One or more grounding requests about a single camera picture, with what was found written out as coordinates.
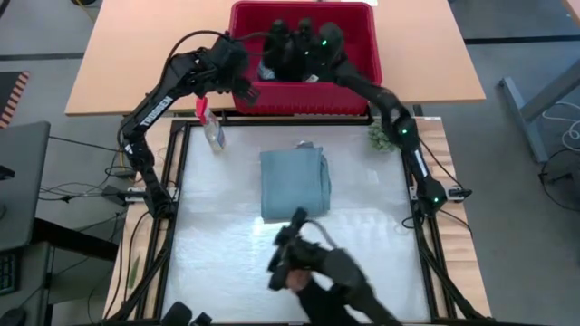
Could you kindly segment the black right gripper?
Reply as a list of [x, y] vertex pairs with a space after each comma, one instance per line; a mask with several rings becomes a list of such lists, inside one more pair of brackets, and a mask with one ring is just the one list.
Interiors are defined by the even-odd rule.
[[303, 32], [298, 48], [307, 80], [332, 80], [334, 71], [347, 58], [343, 30], [334, 22], [322, 24], [316, 34]]

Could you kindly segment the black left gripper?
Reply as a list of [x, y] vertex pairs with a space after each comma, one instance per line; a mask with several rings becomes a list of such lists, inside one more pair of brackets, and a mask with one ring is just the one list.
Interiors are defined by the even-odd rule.
[[256, 103], [260, 91], [244, 76], [248, 53], [241, 43], [219, 36], [203, 54], [203, 65], [207, 69], [203, 78], [205, 91], [231, 91], [247, 105]]

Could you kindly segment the light blue jeans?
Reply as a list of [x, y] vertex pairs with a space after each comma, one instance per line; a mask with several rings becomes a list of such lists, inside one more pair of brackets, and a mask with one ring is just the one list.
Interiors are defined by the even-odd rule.
[[303, 142], [293, 149], [263, 151], [259, 158], [264, 220], [287, 220], [298, 208], [313, 217], [330, 210], [332, 181], [322, 147]]

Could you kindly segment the red plastic laundry bin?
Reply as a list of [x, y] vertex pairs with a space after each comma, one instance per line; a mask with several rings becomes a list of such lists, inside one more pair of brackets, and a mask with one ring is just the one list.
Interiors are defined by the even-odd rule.
[[[373, 9], [361, 2], [239, 1], [232, 6], [229, 31], [236, 38], [265, 32], [281, 19], [295, 29], [303, 18], [313, 20], [313, 28], [333, 22], [343, 31], [344, 50], [349, 61], [370, 81], [382, 82]], [[331, 82], [260, 81], [260, 58], [249, 59], [246, 77], [259, 90], [252, 106], [235, 98], [237, 111], [245, 114], [327, 114], [361, 115], [367, 100]]]

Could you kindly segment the clear spray bottle red trigger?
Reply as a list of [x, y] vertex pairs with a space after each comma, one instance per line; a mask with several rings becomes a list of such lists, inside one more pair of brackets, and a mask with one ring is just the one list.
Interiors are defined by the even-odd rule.
[[195, 111], [196, 116], [204, 129], [209, 146], [214, 151], [222, 150], [226, 145], [225, 134], [217, 116], [208, 107], [207, 97], [196, 99]]

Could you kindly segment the green artificial potted plant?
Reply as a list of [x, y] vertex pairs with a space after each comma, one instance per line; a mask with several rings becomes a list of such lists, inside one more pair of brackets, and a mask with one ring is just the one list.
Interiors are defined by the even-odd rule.
[[390, 142], [387, 135], [382, 129], [380, 122], [373, 122], [368, 128], [368, 136], [371, 142], [371, 147], [380, 152], [392, 152], [397, 147]]

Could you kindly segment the beige wooden table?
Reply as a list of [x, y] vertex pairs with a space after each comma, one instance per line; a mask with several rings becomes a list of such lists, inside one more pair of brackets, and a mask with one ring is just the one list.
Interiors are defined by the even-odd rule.
[[[68, 116], [124, 115], [157, 83], [170, 49], [210, 46], [237, 0], [104, 0], [66, 105]], [[447, 0], [378, 0], [384, 85], [405, 103], [486, 98]]]

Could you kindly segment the black power adapter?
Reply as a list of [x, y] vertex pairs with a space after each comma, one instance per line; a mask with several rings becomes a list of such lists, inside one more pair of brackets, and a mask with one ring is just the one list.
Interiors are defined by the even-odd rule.
[[117, 205], [126, 206], [129, 203], [142, 202], [146, 192], [140, 187], [129, 187], [126, 190], [122, 190], [117, 187], [106, 186], [101, 192], [101, 196]]

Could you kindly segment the black handheld device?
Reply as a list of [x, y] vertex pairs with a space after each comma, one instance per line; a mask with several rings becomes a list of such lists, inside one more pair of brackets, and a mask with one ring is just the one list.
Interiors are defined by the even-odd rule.
[[300, 231], [307, 223], [313, 224], [333, 249], [337, 247], [326, 229], [319, 222], [309, 219], [305, 209], [298, 207], [290, 224], [283, 226], [275, 236], [276, 250], [267, 266], [268, 272], [271, 273], [268, 283], [270, 290], [277, 292], [286, 288], [286, 279], [290, 271], [298, 269], [323, 272], [324, 259], [330, 251], [322, 248], [319, 243], [303, 239]]

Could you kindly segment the person's hand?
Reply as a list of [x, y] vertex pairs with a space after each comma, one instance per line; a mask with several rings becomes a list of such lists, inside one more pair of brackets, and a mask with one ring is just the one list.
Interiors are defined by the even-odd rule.
[[306, 270], [292, 270], [288, 273], [285, 286], [294, 293], [302, 291], [311, 281], [312, 275]]

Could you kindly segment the grey metal table leg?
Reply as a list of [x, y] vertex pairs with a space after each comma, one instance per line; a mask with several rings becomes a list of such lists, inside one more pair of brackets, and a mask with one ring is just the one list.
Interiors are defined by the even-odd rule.
[[516, 84], [510, 77], [502, 78], [498, 82], [498, 86], [502, 91], [507, 107], [515, 117], [517, 125], [527, 138], [534, 159], [538, 163], [546, 162], [548, 155], [539, 133], [537, 119], [569, 92], [580, 86], [580, 59], [529, 101], [522, 98]]

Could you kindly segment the green slim strip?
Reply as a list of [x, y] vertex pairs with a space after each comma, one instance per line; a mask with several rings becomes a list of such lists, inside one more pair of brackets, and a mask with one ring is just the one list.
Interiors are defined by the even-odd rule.
[[129, 278], [128, 278], [128, 281], [127, 281], [127, 286], [128, 286], [129, 289], [132, 289], [134, 287], [135, 280], [136, 280], [136, 277], [137, 277], [137, 272], [138, 272], [138, 269], [139, 269], [139, 265], [140, 265], [140, 256], [138, 255], [134, 259], [134, 261], [132, 262], [132, 264], [130, 266], [130, 269], [128, 270], [128, 272], [129, 272], [129, 274], [128, 274]]

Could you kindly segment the hazard striped floor mat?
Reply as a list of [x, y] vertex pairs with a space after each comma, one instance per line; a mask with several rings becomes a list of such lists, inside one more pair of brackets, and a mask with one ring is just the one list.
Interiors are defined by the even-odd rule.
[[30, 79], [30, 72], [0, 72], [0, 129], [12, 121]]

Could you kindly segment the black round floor stand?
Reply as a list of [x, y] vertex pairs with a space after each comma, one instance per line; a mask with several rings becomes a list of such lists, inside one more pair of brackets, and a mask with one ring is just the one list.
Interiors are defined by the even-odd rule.
[[580, 153], [560, 149], [541, 165], [541, 188], [556, 206], [580, 214]]

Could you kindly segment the dark computer keyboard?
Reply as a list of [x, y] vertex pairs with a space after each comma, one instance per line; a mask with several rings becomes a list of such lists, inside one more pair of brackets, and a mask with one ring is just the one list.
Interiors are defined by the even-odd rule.
[[18, 287], [19, 261], [13, 252], [0, 253], [0, 296], [15, 292]]

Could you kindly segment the black aluminium rig frame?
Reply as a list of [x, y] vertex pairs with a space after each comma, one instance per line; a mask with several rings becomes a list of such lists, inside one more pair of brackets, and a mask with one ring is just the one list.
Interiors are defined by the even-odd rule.
[[[185, 165], [185, 143], [189, 130], [198, 122], [195, 119], [162, 118], [150, 129], [146, 140], [155, 154], [155, 170], [165, 181], [180, 180]], [[446, 138], [443, 121], [440, 117], [418, 117], [418, 130], [421, 139], [425, 142], [424, 149], [431, 149], [435, 157], [427, 158], [430, 169], [442, 183], [448, 185], [450, 177], [444, 171], [454, 171], [449, 144]], [[475, 252], [472, 236], [462, 222], [468, 218], [461, 203], [449, 202], [443, 207], [440, 215], [444, 218], [437, 221], [428, 219], [421, 229], [426, 238], [426, 244], [433, 252], [440, 269], [446, 271], [448, 277], [458, 287], [462, 295], [480, 313], [491, 314], [488, 298], [481, 277], [478, 258]], [[147, 214], [147, 207], [143, 203], [131, 204], [123, 227], [123, 244], [118, 251], [113, 271], [113, 280], [107, 295], [105, 315], [111, 317], [129, 300], [130, 294], [137, 288], [138, 282], [152, 265], [152, 261], [159, 253], [162, 242], [169, 231], [166, 221], [156, 222]], [[140, 256], [140, 265], [134, 287], [127, 286], [128, 270], [137, 256]], [[169, 263], [160, 267], [151, 279], [146, 292], [139, 298], [136, 307], [130, 313], [131, 319], [159, 318], [162, 302], [162, 291], [165, 282], [161, 275], [169, 269]], [[424, 259], [420, 259], [422, 284], [425, 286], [429, 305], [429, 318], [460, 318], [462, 313], [457, 304], [452, 301], [450, 292], [446, 290], [433, 268]]]

